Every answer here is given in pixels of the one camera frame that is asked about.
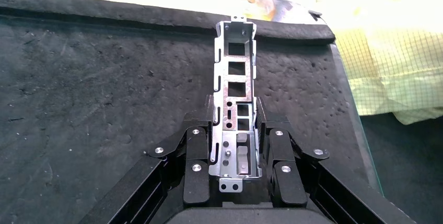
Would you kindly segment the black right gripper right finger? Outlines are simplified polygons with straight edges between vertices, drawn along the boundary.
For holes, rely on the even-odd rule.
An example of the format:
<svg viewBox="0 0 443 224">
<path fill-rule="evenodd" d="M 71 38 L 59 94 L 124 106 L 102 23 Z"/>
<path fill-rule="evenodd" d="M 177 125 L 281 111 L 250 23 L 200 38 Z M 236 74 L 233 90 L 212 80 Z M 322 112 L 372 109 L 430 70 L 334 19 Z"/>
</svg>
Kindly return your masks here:
<svg viewBox="0 0 443 224">
<path fill-rule="evenodd" d="M 295 211 L 295 223 L 412 223 L 340 160 L 296 140 L 285 115 L 257 99 L 256 126 L 275 209 Z"/>
</svg>

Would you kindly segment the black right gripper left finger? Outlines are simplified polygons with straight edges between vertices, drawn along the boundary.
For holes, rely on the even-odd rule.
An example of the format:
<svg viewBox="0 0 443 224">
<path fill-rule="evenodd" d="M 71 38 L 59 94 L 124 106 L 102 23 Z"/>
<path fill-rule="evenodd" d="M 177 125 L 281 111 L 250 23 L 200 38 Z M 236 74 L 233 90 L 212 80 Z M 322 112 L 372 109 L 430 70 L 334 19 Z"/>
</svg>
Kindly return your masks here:
<svg viewBox="0 0 443 224">
<path fill-rule="evenodd" d="M 182 201 L 191 206 L 209 200 L 208 157 L 213 125 L 213 96 L 185 114 L 179 129 L 159 142 L 124 175 L 80 223 L 150 223 L 170 189 L 188 183 Z"/>
</svg>

